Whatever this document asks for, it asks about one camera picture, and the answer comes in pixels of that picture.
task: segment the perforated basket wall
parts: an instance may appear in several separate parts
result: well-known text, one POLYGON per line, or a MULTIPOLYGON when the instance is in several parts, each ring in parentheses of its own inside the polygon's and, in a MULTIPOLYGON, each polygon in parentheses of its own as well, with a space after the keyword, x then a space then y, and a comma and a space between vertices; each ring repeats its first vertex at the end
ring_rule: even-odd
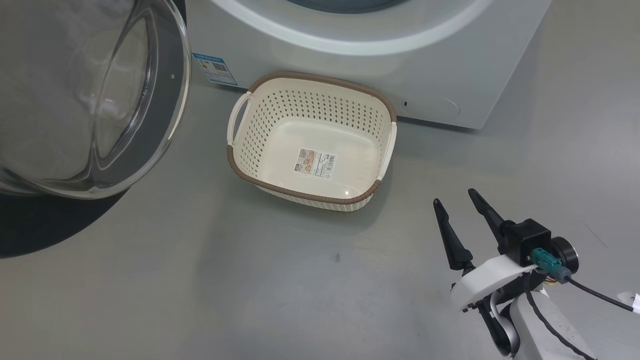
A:
POLYGON ((389 141, 395 141, 395 129, 393 136, 391 134, 395 128, 392 124, 396 121, 393 106, 384 96, 355 83, 293 72, 264 76, 249 88, 249 93, 253 95, 253 101, 245 110, 246 120, 237 130, 235 145, 227 147, 229 163, 238 176, 273 195, 317 208, 353 211, 368 203, 381 183, 381 176, 371 179, 372 185, 365 193, 350 199, 295 192, 257 177, 272 129, 281 120, 291 117, 327 121, 367 133, 380 147, 378 174, 383 175, 388 163, 388 159, 385 163, 385 155, 389 141), (278 86, 273 86, 274 82, 270 81, 276 79, 278 86))

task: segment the robotic arm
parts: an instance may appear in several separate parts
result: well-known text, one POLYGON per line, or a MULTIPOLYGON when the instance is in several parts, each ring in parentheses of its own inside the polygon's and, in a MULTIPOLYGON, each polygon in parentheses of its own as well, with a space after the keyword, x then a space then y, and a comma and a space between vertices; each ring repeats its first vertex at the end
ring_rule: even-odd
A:
POLYGON ((433 207, 452 270, 462 270, 451 286, 454 306, 467 312, 476 309, 498 351, 516 360, 594 359, 578 332, 562 315, 543 289, 545 281, 572 284, 611 304, 634 308, 596 293, 571 279, 578 271, 578 255, 564 238, 532 219, 516 224, 505 221, 474 190, 469 189, 477 211, 484 216, 498 242, 500 256, 479 267, 449 223, 449 214, 435 199, 433 207), (498 306, 506 304, 499 311, 498 306))

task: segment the white laundry basket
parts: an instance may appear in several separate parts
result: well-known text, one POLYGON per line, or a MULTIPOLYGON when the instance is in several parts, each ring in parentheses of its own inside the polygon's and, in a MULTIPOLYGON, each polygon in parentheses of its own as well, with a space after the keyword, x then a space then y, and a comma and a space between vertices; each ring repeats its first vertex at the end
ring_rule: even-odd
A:
POLYGON ((300 204, 354 211, 385 176, 396 113, 366 86, 280 72, 260 78, 238 99, 227 142, 231 167, 249 183, 300 204))

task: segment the washing machine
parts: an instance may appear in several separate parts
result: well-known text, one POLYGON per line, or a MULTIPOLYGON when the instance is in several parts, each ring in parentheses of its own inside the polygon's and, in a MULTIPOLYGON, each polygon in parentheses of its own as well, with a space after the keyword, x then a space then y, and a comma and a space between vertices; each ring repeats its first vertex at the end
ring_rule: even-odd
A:
POLYGON ((550 0, 187 0, 197 71, 248 88, 270 72, 381 90, 398 115, 480 129, 550 0))

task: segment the basket label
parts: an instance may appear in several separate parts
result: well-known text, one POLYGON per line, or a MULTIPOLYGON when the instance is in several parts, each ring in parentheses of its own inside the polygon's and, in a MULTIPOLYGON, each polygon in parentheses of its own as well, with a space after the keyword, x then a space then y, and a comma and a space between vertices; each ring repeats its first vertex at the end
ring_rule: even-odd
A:
POLYGON ((333 166, 335 165, 335 155, 326 152, 300 149, 298 162, 296 162, 295 172, 305 175, 331 179, 333 166))
POLYGON ((238 85, 225 64, 225 60, 203 54, 192 54, 209 81, 225 85, 238 85))

